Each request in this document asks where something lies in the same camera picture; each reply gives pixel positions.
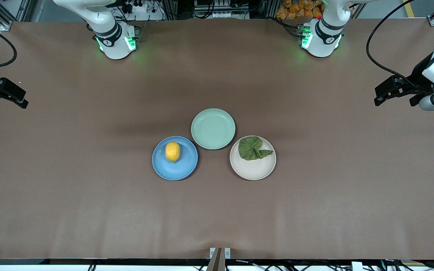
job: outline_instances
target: yellow tape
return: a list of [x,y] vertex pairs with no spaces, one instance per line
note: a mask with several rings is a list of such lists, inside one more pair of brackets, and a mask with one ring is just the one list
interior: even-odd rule
[[405,5],[406,15],[408,15],[408,18],[414,18],[415,14],[413,14],[413,10],[411,9],[410,3]]

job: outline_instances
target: yellow lemon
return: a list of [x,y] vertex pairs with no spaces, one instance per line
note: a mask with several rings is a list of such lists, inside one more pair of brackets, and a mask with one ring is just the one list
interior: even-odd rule
[[180,157],[180,146],[175,141],[170,142],[165,147],[165,157],[172,163]]

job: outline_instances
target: empty plate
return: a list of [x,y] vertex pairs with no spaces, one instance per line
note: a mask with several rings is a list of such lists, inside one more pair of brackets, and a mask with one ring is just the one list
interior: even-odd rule
[[262,146],[260,149],[268,149],[271,151],[274,151],[271,155],[268,155],[262,159],[256,159],[247,161],[241,158],[239,154],[239,142],[242,139],[239,139],[234,146],[232,146],[231,149],[231,166],[234,169],[234,171],[239,175],[240,177],[243,177],[247,180],[260,180],[263,179],[274,170],[276,166],[276,152],[274,147],[270,144],[269,141],[263,139],[262,137],[259,137],[262,140]]
[[202,148],[221,149],[234,138],[235,122],[224,110],[210,108],[195,116],[191,132],[195,143]]
[[[165,147],[175,141],[180,146],[180,156],[175,162],[171,162],[165,156]],[[162,140],[153,151],[152,164],[155,172],[169,181],[178,181],[190,175],[199,160],[195,145],[185,137],[167,137]]]

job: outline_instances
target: brown table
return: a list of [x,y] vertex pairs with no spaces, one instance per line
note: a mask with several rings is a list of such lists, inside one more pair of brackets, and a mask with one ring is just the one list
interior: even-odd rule
[[[434,112],[373,103],[389,74],[365,56],[377,20],[349,22],[314,58],[272,21],[150,22],[140,50],[107,59],[80,24],[15,23],[28,109],[0,100],[0,258],[434,259]],[[409,74],[434,48],[426,19],[390,20],[371,47]],[[11,51],[0,43],[0,62]],[[196,171],[165,181],[157,143],[191,138],[222,108],[236,137],[274,145],[262,181],[239,178],[230,147],[198,148]]]

